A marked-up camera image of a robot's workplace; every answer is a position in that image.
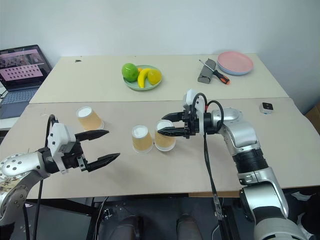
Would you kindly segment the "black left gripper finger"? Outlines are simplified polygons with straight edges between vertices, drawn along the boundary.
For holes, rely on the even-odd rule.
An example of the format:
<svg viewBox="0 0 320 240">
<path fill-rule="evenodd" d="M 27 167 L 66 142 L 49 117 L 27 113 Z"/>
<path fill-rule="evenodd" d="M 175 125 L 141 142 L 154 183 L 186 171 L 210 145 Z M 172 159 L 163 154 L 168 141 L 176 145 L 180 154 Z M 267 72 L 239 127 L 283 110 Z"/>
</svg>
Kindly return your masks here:
<svg viewBox="0 0 320 240">
<path fill-rule="evenodd" d="M 75 142 L 79 143 L 79 142 L 86 141 L 86 140 L 88 140 L 88 141 L 95 140 L 95 139 L 98 139 L 98 138 L 108 134 L 108 133 L 109 133 L 109 131 L 104 130 L 104 129 L 84 131 L 84 132 L 75 134 Z"/>
<path fill-rule="evenodd" d="M 111 153 L 105 156 L 99 157 L 96 161 L 87 163 L 86 164 L 86 170 L 88 172 L 95 171 L 97 169 L 100 169 L 102 167 L 105 167 L 106 165 L 113 162 L 117 157 L 120 156 L 120 153 Z"/>
</svg>

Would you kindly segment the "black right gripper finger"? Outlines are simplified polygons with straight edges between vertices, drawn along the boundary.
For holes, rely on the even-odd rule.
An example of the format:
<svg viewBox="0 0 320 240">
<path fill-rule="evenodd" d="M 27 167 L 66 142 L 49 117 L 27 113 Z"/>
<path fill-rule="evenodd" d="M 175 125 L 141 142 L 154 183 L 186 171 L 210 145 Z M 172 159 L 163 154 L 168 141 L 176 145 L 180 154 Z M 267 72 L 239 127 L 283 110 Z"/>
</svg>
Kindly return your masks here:
<svg viewBox="0 0 320 240">
<path fill-rule="evenodd" d="M 157 133 L 168 137 L 184 137 L 186 135 L 183 127 L 164 127 L 157 130 Z"/>
<path fill-rule="evenodd" d="M 173 112 L 173 113 L 166 114 L 161 119 L 168 120 L 171 122 L 180 122 L 180 121 L 183 121 L 183 116 L 184 116 L 183 112 Z"/>
</svg>

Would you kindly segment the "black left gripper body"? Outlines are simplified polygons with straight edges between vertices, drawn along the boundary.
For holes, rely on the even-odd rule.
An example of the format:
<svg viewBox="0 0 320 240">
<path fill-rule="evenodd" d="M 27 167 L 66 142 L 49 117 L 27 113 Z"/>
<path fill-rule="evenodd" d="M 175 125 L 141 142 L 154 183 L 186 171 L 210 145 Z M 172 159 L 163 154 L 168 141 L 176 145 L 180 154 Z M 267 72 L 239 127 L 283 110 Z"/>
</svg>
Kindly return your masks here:
<svg viewBox="0 0 320 240">
<path fill-rule="evenodd" d="M 58 167 L 61 173 L 67 173 L 70 168 L 80 168 L 81 171 L 87 169 L 87 162 L 79 141 L 63 144 L 59 147 L 58 152 L 62 154 Z"/>
</svg>

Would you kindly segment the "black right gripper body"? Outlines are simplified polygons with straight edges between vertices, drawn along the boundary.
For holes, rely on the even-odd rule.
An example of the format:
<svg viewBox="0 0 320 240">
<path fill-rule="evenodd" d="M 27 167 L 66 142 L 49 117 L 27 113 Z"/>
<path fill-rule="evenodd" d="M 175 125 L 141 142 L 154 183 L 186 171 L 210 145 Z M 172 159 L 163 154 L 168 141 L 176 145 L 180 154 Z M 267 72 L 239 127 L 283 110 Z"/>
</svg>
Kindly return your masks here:
<svg viewBox="0 0 320 240">
<path fill-rule="evenodd" d="M 189 139 L 197 133 L 197 115 L 192 105 L 183 110 L 182 121 L 184 122 L 184 137 Z"/>
</svg>

